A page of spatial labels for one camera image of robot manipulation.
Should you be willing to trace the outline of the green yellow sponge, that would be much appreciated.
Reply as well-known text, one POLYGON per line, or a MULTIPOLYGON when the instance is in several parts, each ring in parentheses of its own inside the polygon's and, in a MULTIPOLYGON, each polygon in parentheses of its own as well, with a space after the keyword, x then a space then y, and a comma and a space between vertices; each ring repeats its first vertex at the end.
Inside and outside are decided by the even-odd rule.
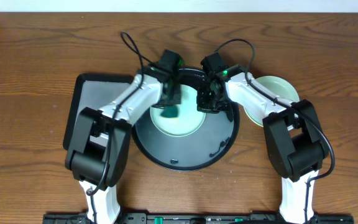
POLYGON ((163 118, 177 118, 179 109, 176 105, 166 106, 162 109, 160 116, 163 118))

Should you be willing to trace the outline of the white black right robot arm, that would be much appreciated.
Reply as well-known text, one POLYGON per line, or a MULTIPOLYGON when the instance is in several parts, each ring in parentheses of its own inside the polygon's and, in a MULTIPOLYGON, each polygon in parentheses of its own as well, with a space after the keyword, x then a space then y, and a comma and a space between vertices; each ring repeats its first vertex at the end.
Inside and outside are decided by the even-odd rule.
POLYGON ((314 106, 294 102, 261 85, 242 65, 203 64, 208 85, 198 94, 200 111, 215 113, 228 101, 242 105, 262 119, 268 158, 282 178, 279 212, 288 223, 309 223, 313 185, 325 158, 335 165, 333 148, 323 133, 314 106))

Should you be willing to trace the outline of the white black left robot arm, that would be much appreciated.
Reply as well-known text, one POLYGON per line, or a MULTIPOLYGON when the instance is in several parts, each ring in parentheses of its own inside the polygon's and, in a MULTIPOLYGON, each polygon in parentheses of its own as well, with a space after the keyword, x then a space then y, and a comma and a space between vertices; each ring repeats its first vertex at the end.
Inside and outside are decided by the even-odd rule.
POLYGON ((135 77, 84 73, 78 75, 63 138, 65 167, 86 194, 88 211, 82 223, 115 223, 121 207, 116 185, 129 153, 131 129, 152 106, 178 104, 170 96, 178 68, 149 65, 135 77))

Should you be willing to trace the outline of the sage green plate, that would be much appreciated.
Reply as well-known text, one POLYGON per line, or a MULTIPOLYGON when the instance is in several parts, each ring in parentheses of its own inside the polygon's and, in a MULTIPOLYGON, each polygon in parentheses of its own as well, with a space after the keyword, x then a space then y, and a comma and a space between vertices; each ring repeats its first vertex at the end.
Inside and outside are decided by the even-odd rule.
POLYGON ((300 97, 296 89, 285 79, 276 76, 263 76, 256 79, 261 85, 282 98, 299 102, 300 97))

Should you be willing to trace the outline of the light teal plate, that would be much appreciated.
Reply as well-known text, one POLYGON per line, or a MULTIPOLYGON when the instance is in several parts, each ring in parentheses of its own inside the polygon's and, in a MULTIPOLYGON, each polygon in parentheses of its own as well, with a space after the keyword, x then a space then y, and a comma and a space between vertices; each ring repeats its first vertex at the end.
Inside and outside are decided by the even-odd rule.
POLYGON ((178 116, 166 118, 163 109, 151 107, 150 117, 156 128, 173 137, 187 136, 195 132, 204 122, 206 114, 197 110, 197 91, 187 85, 181 85, 181 103, 175 105, 178 116))

